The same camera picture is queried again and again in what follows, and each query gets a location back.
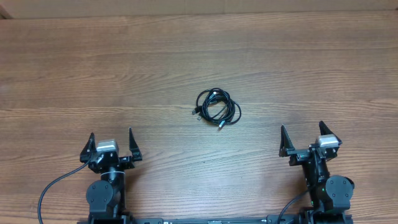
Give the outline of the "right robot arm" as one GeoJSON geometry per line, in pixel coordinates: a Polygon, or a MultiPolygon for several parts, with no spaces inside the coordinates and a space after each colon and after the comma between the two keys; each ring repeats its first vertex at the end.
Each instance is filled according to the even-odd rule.
{"type": "Polygon", "coordinates": [[[353,223],[345,211],[351,207],[354,182],[341,175],[331,175],[327,162],[337,157],[342,140],[328,126],[319,122],[320,135],[306,149],[296,149],[284,125],[281,126],[280,157],[288,157],[290,166],[301,166],[307,190],[293,198],[279,213],[277,223],[353,223]],[[296,215],[286,215],[287,209],[309,194],[311,206],[296,215]]]}

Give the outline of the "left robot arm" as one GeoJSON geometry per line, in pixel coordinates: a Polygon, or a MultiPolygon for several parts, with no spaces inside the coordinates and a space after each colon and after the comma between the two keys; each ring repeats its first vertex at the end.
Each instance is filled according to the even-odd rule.
{"type": "Polygon", "coordinates": [[[135,162],[142,160],[142,153],[129,129],[130,156],[119,156],[119,146],[114,139],[95,143],[95,135],[80,153],[80,162],[100,180],[93,182],[86,190],[89,204],[88,223],[135,223],[131,212],[126,211],[126,173],[135,168],[135,162]]]}

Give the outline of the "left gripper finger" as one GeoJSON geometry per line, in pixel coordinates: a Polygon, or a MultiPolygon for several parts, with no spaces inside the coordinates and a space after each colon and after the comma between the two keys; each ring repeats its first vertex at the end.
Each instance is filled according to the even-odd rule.
{"type": "Polygon", "coordinates": [[[134,135],[133,135],[131,127],[129,128],[129,150],[132,153],[133,161],[141,161],[142,160],[142,153],[134,139],[134,135]]]}
{"type": "Polygon", "coordinates": [[[95,152],[95,150],[95,134],[91,133],[86,145],[80,152],[80,162],[88,162],[92,156],[92,153],[95,152]]]}

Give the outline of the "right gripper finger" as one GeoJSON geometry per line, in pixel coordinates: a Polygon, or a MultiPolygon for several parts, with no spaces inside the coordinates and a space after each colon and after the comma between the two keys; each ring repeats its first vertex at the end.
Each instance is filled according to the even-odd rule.
{"type": "Polygon", "coordinates": [[[294,145],[287,133],[287,130],[284,125],[280,127],[281,131],[281,140],[280,140],[280,149],[279,149],[279,156],[280,157],[287,157],[289,156],[291,151],[294,151],[294,145]]]}
{"type": "Polygon", "coordinates": [[[341,140],[335,133],[333,133],[333,132],[329,129],[329,127],[328,127],[323,121],[320,121],[318,125],[319,125],[319,128],[320,128],[320,134],[321,134],[322,136],[323,136],[323,135],[330,135],[330,134],[332,134],[332,135],[334,135],[335,138],[337,139],[338,144],[339,144],[339,145],[342,144],[342,140],[341,140]]]}

